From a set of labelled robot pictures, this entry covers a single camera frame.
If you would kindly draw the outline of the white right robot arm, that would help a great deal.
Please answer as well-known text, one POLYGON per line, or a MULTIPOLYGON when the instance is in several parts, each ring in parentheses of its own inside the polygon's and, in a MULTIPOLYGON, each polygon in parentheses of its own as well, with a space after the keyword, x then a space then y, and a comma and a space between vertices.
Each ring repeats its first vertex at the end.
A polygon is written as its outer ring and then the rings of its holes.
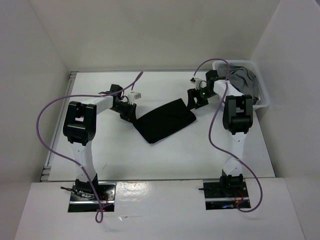
POLYGON ((209 104, 208 99, 218 95, 223 106, 222 125, 231 137, 229 155, 219 178, 218 191, 224 197, 237 196, 244 186, 243 151, 244 143, 253 125, 253 99, 237 90, 229 80, 215 75, 212 79, 202 80, 192 77, 194 88, 187 91, 188 109, 198 109, 209 104))

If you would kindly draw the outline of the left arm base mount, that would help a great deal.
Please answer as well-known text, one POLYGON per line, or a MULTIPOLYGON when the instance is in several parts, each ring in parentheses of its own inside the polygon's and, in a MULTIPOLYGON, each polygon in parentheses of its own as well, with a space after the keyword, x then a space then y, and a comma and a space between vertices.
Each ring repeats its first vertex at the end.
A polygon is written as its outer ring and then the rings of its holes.
MULTIPOLYGON (((72 187, 60 187, 64 191, 70 192, 68 212, 88 213, 100 210, 98 200, 93 193, 76 190, 75 183, 72 187)), ((116 183, 100 181, 97 186, 97 195, 100 200, 103 212, 114 212, 116 198, 116 183)))

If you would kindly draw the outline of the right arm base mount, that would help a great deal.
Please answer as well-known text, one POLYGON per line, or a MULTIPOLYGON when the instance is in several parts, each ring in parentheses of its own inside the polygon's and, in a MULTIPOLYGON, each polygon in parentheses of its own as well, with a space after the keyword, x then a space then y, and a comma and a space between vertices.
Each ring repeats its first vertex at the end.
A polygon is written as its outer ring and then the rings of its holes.
POLYGON ((237 205, 240 209, 251 208, 245 182, 240 187, 223 189, 217 180, 205 180, 198 190, 204 195, 206 210, 230 210, 236 209, 237 205))

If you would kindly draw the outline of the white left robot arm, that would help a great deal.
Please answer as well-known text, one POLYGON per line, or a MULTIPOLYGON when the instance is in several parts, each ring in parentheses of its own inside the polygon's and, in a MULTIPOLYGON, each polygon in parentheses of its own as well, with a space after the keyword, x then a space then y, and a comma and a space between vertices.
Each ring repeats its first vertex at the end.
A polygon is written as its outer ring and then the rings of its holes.
POLYGON ((76 180, 73 191, 82 194, 88 200, 98 197, 100 188, 98 174, 94 168, 92 155, 92 141, 97 130, 97 115, 111 110, 119 114, 120 118, 133 123, 136 118, 135 100, 141 94, 131 91, 122 95, 123 88, 112 84, 110 90, 102 92, 99 97, 68 104, 63 123, 63 135, 71 145, 76 163, 76 180))

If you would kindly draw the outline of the black skirt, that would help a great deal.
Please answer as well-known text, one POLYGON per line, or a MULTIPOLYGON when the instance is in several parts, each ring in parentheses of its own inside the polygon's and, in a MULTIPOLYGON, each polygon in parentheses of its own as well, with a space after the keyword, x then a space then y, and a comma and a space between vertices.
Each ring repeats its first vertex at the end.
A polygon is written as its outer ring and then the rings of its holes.
POLYGON ((189 126, 196 119, 195 114, 179 98, 141 116, 133 126, 149 144, 155 144, 189 126))

